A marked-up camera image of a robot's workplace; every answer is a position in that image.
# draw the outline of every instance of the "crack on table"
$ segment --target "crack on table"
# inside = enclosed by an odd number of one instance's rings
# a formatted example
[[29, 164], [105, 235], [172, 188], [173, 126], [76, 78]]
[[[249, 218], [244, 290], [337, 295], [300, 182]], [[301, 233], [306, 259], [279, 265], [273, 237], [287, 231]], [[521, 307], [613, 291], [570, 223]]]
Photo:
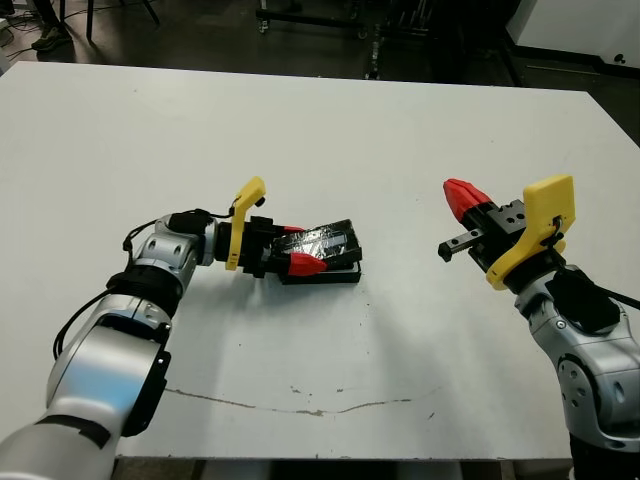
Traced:
[[297, 415], [310, 415], [312, 417], [324, 417], [325, 415], [341, 415], [343, 413], [353, 412], [354, 410], [359, 410], [361, 408], [378, 407], [382, 405], [390, 405], [393, 403], [413, 402], [415, 400], [428, 397], [429, 395], [434, 394], [441, 388], [442, 386], [434, 388], [433, 390], [429, 391], [425, 395], [422, 395], [416, 398], [400, 398], [400, 399], [393, 399], [393, 400], [384, 400], [379, 402], [367, 402], [367, 403], [361, 403], [359, 405], [354, 405], [353, 407], [345, 408], [344, 410], [319, 410], [318, 409], [315, 411], [314, 410], [283, 410], [280, 408], [266, 408], [266, 407], [259, 407], [257, 405], [250, 405], [248, 403], [233, 402], [231, 400], [225, 400], [223, 398], [209, 397], [207, 395], [198, 395], [197, 393], [183, 392], [182, 390], [179, 390], [177, 388], [165, 388], [164, 390], [166, 392], [175, 393], [176, 395], [181, 395], [183, 397], [197, 398], [200, 400], [208, 400], [210, 402], [222, 403], [224, 405], [231, 405], [233, 407], [242, 407], [242, 408], [248, 408], [252, 410], [262, 410], [266, 412], [294, 413]]

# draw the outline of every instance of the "black object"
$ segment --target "black object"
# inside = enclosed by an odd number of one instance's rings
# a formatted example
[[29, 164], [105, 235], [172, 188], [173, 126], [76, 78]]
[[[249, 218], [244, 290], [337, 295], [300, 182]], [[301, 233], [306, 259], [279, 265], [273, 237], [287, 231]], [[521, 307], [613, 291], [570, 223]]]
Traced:
[[[273, 219], [266, 217], [250, 217], [244, 222], [242, 234], [242, 246], [238, 266], [244, 273], [252, 274], [256, 278], [264, 278], [267, 264], [263, 259], [265, 250], [270, 250], [274, 238], [286, 233], [286, 227], [274, 225]], [[229, 245], [231, 243], [231, 224], [220, 222], [218, 225], [217, 239], [214, 257], [219, 262], [226, 262], [229, 258]]]
[[99, 423], [72, 415], [49, 415], [36, 422], [36, 425], [62, 425], [75, 428], [78, 430], [79, 435], [91, 440], [101, 450], [111, 438], [109, 430]]
[[329, 269], [308, 277], [297, 277], [279, 273], [283, 285], [320, 285], [324, 283], [358, 283], [362, 276], [360, 262], [344, 265], [342, 268]]
[[562, 268], [546, 286], [558, 313], [585, 333], [620, 322], [620, 309], [580, 270]]
[[469, 249], [469, 255], [483, 272], [518, 243], [527, 227], [520, 200], [500, 208], [492, 202], [481, 203], [469, 208], [460, 223], [467, 230], [479, 228], [484, 232], [482, 240]]
[[173, 317], [182, 298], [180, 281], [169, 272], [146, 265], [133, 265], [107, 282], [112, 294], [131, 295], [155, 303]]
[[152, 328], [150, 325], [137, 322], [132, 318], [113, 314], [101, 317], [98, 319], [96, 325], [111, 328], [144, 340], [153, 340], [163, 347], [166, 345], [167, 340], [169, 340], [169, 332], [171, 330], [171, 326], [168, 323], [161, 323], [157, 328]]
[[158, 408], [160, 398], [167, 386], [165, 375], [171, 362], [171, 354], [161, 350], [158, 352], [153, 367], [149, 370], [147, 379], [140, 390], [136, 403], [127, 417], [122, 429], [123, 437], [133, 437], [144, 432]]
[[260, 33], [266, 33], [269, 29], [270, 21], [277, 20], [281, 22], [293, 22], [304, 23], [307, 25], [319, 25], [322, 27], [333, 27], [352, 29], [358, 31], [358, 37], [361, 39], [366, 38], [366, 26], [364, 23], [358, 20], [361, 11], [361, 0], [352, 0], [351, 8], [349, 12], [349, 19], [328, 18], [319, 17], [315, 15], [304, 15], [299, 12], [302, 11], [302, 4], [291, 0], [289, 7], [284, 11], [274, 11], [267, 8], [256, 9], [256, 19], [258, 20], [258, 31]]
[[[263, 278], [277, 273], [284, 284], [356, 283], [362, 274], [362, 249], [350, 220], [311, 230], [274, 225], [273, 219], [251, 217], [245, 222], [238, 266], [244, 273]], [[221, 222], [216, 233], [214, 256], [219, 262], [229, 257], [231, 224]], [[307, 253], [327, 264], [327, 271], [310, 276], [289, 275], [291, 253]]]
[[573, 435], [570, 442], [576, 480], [640, 478], [640, 453], [594, 447]]
[[276, 238], [272, 255], [306, 253], [324, 261], [329, 270], [343, 269], [362, 260], [362, 249], [351, 220], [290, 233]]

